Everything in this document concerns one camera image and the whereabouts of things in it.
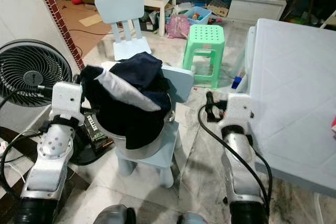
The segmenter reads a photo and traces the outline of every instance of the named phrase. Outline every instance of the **marble floor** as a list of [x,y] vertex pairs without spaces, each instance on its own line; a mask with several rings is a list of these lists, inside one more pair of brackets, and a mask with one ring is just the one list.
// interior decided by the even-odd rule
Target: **marble floor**
[[[227,74],[243,49],[250,25],[224,24],[226,46],[223,57],[221,81],[214,98],[222,99],[230,88],[232,79]],[[144,33],[152,54],[164,63],[180,67],[185,40],[159,37]],[[107,35],[84,57],[85,64],[99,65],[113,61],[112,35]],[[71,168],[78,172],[90,187],[74,191],[57,217],[58,224],[92,224],[105,207],[124,204],[137,212],[138,224],[172,224],[186,211],[201,214],[209,223],[230,223],[229,209],[222,203],[225,197],[224,168],[221,163],[223,148],[199,127],[198,108],[205,102],[207,86],[199,83],[191,90],[188,101],[178,104],[176,120],[180,123],[182,148],[174,153],[172,171],[174,185],[160,187],[159,172],[138,165],[134,172],[123,177],[118,173],[115,149],[87,166]],[[267,176],[260,174],[265,184]],[[320,203],[325,224],[336,223],[336,200],[321,196]],[[270,223],[317,223],[313,192],[275,179],[272,192]]]

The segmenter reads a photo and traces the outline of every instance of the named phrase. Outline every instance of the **fan grille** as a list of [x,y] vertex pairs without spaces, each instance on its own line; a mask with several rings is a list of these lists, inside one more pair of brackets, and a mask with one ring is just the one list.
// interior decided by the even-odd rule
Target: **fan grille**
[[[38,85],[52,88],[56,82],[71,81],[68,62],[54,47],[38,40],[16,40],[0,48],[0,96],[16,89]],[[21,106],[44,106],[51,98],[21,91],[10,102]]]

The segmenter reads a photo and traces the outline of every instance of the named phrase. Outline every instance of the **stool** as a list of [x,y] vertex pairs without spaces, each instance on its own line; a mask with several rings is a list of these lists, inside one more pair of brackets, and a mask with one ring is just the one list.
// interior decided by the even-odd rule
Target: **stool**
[[221,73],[224,52],[224,31],[221,26],[192,25],[185,46],[183,69],[191,70],[195,55],[211,57],[210,66],[213,66],[211,76],[195,75],[195,80],[211,81],[211,88],[217,89]]
[[174,184],[174,178],[171,171],[171,163],[174,149],[180,148],[182,142],[179,134],[179,123],[166,123],[163,132],[163,140],[160,149],[151,157],[144,159],[131,159],[125,156],[118,148],[116,155],[118,157],[119,173],[122,176],[129,176],[134,171],[137,163],[152,166],[160,170],[161,186],[170,188]]

